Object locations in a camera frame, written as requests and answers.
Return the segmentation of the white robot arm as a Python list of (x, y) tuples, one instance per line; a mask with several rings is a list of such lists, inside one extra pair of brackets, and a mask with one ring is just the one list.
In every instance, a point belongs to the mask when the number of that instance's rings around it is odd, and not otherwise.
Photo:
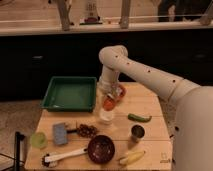
[(102, 48), (99, 60), (104, 92), (116, 87), (124, 73), (176, 107), (171, 171), (213, 171), (213, 86), (131, 60), (122, 45)]

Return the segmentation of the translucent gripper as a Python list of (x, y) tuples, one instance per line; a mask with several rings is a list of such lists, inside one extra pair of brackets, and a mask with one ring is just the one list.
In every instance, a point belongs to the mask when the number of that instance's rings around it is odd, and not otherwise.
[(107, 82), (99, 82), (99, 88), (104, 94), (115, 102), (120, 102), (126, 95), (125, 87), (119, 82), (112, 84)]

